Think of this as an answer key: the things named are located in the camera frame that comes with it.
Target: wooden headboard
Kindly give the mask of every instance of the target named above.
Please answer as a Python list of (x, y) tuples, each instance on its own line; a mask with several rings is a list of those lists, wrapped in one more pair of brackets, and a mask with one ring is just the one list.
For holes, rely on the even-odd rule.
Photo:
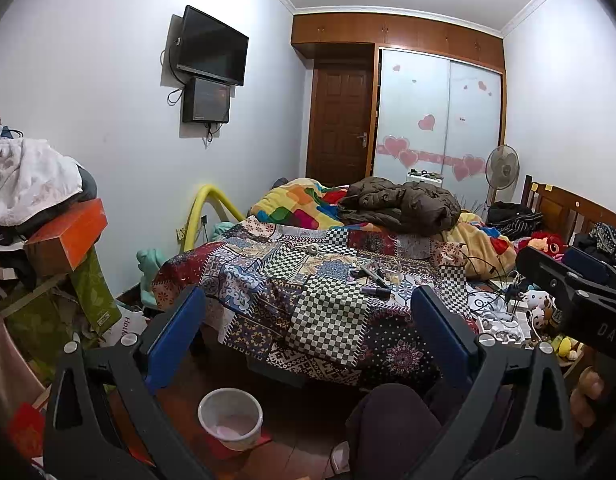
[(533, 182), (526, 176), (521, 203), (544, 215), (546, 229), (558, 233), (566, 243), (573, 234), (587, 233), (597, 222), (616, 229), (616, 213), (560, 187)]

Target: wooden cabinet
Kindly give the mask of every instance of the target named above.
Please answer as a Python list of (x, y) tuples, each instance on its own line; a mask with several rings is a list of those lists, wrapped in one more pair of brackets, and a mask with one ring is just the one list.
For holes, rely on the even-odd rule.
[(504, 70), (501, 38), (472, 28), (370, 12), (325, 12), (294, 17), (291, 44), (304, 56), (313, 59), (322, 46), (338, 43), (397, 46)]
[(294, 17), (290, 43), (319, 43), (324, 14), (300, 14)]

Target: shoe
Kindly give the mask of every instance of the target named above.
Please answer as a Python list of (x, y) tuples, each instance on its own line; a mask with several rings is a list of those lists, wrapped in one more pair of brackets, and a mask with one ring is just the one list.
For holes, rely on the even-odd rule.
[(330, 465), (335, 475), (350, 471), (350, 448), (346, 441), (337, 444), (330, 452)]

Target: metal bolt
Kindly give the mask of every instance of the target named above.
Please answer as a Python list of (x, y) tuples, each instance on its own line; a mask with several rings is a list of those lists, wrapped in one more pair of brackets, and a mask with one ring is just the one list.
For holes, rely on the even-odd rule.
[(542, 341), (541, 343), (539, 343), (539, 349), (544, 354), (552, 354), (552, 345), (547, 341)]
[(139, 339), (137, 337), (137, 334), (128, 332), (127, 334), (124, 334), (123, 336), (121, 336), (121, 344), (123, 346), (132, 346), (137, 342), (137, 339)]
[(72, 354), (77, 348), (79, 348), (79, 345), (77, 345), (76, 341), (69, 341), (64, 345), (64, 352)]
[(479, 342), (483, 345), (483, 346), (494, 346), (496, 343), (496, 339), (493, 335), (491, 334), (481, 334), (479, 336)]

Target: yellow foam tube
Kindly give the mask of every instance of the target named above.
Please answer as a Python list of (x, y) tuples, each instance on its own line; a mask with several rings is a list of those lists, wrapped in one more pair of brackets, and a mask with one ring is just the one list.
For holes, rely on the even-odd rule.
[(195, 247), (195, 238), (197, 237), (197, 229), (199, 227), (199, 221), (201, 218), (201, 209), (203, 208), (206, 200), (209, 196), (212, 196), (219, 200), (224, 207), (230, 211), (230, 214), (237, 219), (237, 222), (241, 222), (246, 219), (235, 206), (232, 205), (230, 200), (224, 195), (224, 193), (212, 184), (206, 184), (197, 191), (195, 196), (195, 202), (192, 205), (190, 211), (190, 217), (188, 218), (188, 225), (186, 226), (186, 237), (184, 238), (184, 251), (189, 251)]

